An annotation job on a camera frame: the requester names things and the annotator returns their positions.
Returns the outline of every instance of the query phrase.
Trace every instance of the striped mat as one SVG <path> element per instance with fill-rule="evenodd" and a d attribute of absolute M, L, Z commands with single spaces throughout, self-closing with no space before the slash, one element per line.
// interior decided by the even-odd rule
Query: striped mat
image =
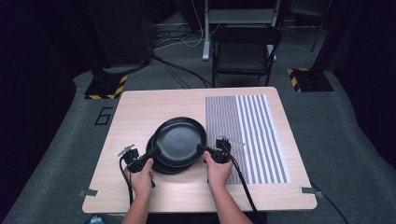
<path fill-rule="evenodd" d="M 205 113 L 207 146 L 215 148 L 220 135 L 230 137 L 247 184 L 290 182 L 266 95 L 209 96 Z M 235 170 L 228 184 L 241 184 Z"/>

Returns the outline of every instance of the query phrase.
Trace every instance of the gray carpet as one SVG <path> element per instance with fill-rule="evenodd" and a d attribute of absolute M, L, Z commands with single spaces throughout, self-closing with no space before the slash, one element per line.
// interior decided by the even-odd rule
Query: gray carpet
<path fill-rule="evenodd" d="M 314 34 L 283 29 L 270 86 L 277 88 L 300 149 L 309 178 L 338 206 L 349 223 L 395 223 L 396 171 L 376 152 L 361 132 L 353 108 L 336 77 L 326 72 L 334 91 L 295 92 L 288 68 L 310 67 L 316 52 L 309 50 Z M 211 62 L 203 62 L 203 42 L 155 50 L 164 60 L 210 79 Z M 120 71 L 125 68 L 114 68 Z M 203 88 L 196 77 L 175 70 L 191 88 Z M 90 73 L 75 78 L 78 90 L 62 126 L 4 223 L 83 223 L 83 198 L 90 185 L 109 125 L 94 125 L 103 107 L 114 115 L 119 99 L 84 100 Z M 260 86 L 265 78 L 220 76 L 219 87 Z M 125 91 L 182 89 L 164 68 L 152 61 L 128 76 Z M 118 217 L 103 215 L 106 223 Z M 279 211 L 268 214 L 268 223 L 344 223 L 332 205 L 318 198 L 312 211 Z"/>

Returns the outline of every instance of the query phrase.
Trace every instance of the black curtain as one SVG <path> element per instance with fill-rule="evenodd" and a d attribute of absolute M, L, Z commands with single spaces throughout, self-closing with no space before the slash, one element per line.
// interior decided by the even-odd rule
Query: black curtain
<path fill-rule="evenodd" d="M 62 124 L 73 78 L 106 66 L 79 0 L 0 1 L 0 221 Z"/>
<path fill-rule="evenodd" d="M 336 0 L 328 36 L 312 69 L 333 71 L 357 122 L 396 167 L 396 21 L 390 0 Z"/>

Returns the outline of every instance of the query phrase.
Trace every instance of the hand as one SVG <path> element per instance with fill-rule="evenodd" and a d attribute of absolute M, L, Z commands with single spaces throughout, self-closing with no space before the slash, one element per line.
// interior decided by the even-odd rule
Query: hand
<path fill-rule="evenodd" d="M 207 180 L 209 187 L 225 188 L 227 180 L 230 178 L 233 162 L 229 160 L 227 163 L 216 163 L 213 161 L 208 151 L 204 152 L 205 161 L 207 164 Z"/>
<path fill-rule="evenodd" d="M 152 158 L 148 159 L 143 170 L 138 173 L 131 173 L 127 167 L 124 168 L 124 173 L 131 182 L 132 189 L 136 197 L 139 196 L 149 196 L 152 192 L 151 179 L 154 177 L 151 167 L 154 163 Z"/>

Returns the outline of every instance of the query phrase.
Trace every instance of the wooden table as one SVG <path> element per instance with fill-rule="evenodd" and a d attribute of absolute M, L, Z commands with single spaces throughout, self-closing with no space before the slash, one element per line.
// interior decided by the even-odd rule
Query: wooden table
<path fill-rule="evenodd" d="M 206 96 L 265 94 L 276 125 L 290 182 L 282 184 L 250 184 L 250 194 L 259 211 L 310 210 L 317 206 L 313 194 L 301 193 L 300 187 L 311 187 L 303 161 L 293 138 L 277 90 L 272 87 L 126 91 L 122 94 L 111 123 L 102 153 L 93 174 L 90 189 L 96 196 L 87 196 L 85 213 L 126 213 L 129 196 L 120 173 L 119 157 L 125 147 L 135 144 L 140 155 L 156 129 L 175 117 L 196 119 L 205 127 Z M 155 173 L 151 213 L 215 212 L 215 205 L 206 184 L 206 164 L 201 157 L 191 168 L 176 174 Z M 227 186 L 243 211 L 251 206 L 242 185 Z"/>

